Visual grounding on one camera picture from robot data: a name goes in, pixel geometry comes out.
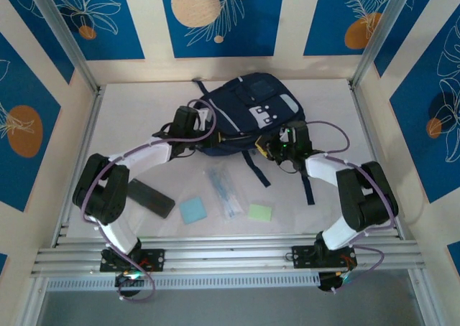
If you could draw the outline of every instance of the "backpack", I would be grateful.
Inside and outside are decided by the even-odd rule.
[[[263,134],[278,134],[281,126],[290,121],[305,120],[303,108],[294,95],[269,73],[251,73],[230,80],[220,88],[207,91],[199,80],[193,80],[203,92],[201,100],[208,102],[216,112],[216,130],[220,142],[212,147],[200,147],[208,156],[227,156],[241,152],[248,166],[265,187],[270,182],[252,161],[249,150],[256,149],[256,140]],[[204,108],[201,103],[196,109]],[[206,121],[206,128],[211,122]],[[313,192],[307,177],[302,175],[309,205]]]

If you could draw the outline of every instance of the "clear plastic bag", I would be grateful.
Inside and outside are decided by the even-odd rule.
[[[237,192],[226,165],[219,163],[208,167],[206,175],[220,200],[224,218],[233,220],[244,215],[245,200],[242,194]]]

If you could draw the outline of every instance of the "backpack strap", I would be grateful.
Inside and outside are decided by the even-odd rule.
[[[311,189],[311,183],[308,177],[301,175],[303,188],[305,189],[305,195],[307,196],[307,204],[315,205],[315,198],[313,197],[313,190]]]
[[[241,152],[244,157],[244,161],[246,161],[247,165],[249,168],[252,169],[252,171],[257,175],[259,178],[260,182],[265,186],[269,187],[271,185],[270,181],[265,177],[264,173],[262,173],[262,170],[258,166],[255,165],[254,161],[252,161],[251,154],[247,150],[243,150]]]
[[[194,78],[194,79],[192,79],[192,82],[194,82],[200,88],[201,92],[204,95],[209,94],[208,89],[206,89],[206,87],[204,86],[203,82],[201,82],[199,79]]]

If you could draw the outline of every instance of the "robotic arm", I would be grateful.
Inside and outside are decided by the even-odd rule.
[[[84,210],[86,217],[97,222],[107,239],[136,263],[142,260],[141,243],[125,218],[121,217],[128,183],[138,174],[176,158],[187,148],[195,145],[213,146],[219,142],[217,133],[212,133],[198,143],[193,141],[203,137],[207,115],[206,110],[197,111],[181,106],[169,131],[154,134],[145,142],[143,150],[130,150],[110,157],[94,154],[88,159],[73,194],[73,203],[82,208],[83,201],[89,197]],[[172,141],[176,138],[190,141]],[[331,160],[327,154],[313,149],[306,122],[294,121],[285,125],[279,134],[260,137],[257,147],[269,160],[277,164],[289,160],[301,174],[322,179],[338,188],[342,216],[329,229],[317,235],[314,245],[314,254],[320,267],[321,263],[325,263],[324,267],[334,267],[327,266],[328,258],[338,256],[359,234],[391,218],[381,195],[363,178],[362,173],[346,166],[346,162]],[[110,164],[110,169],[101,176],[101,181],[98,181],[93,192],[87,196],[94,180]],[[382,168],[376,162],[368,162],[360,169],[377,184],[387,204],[391,206],[392,214],[396,216],[397,204]],[[117,257],[115,253],[112,254],[120,271],[132,269],[131,264]]]

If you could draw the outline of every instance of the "backpack zipper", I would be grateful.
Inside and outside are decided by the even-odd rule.
[[[245,138],[251,138],[253,136],[243,136],[243,137],[238,137],[238,138],[225,138],[221,137],[222,141],[237,141],[239,139],[245,139]]]

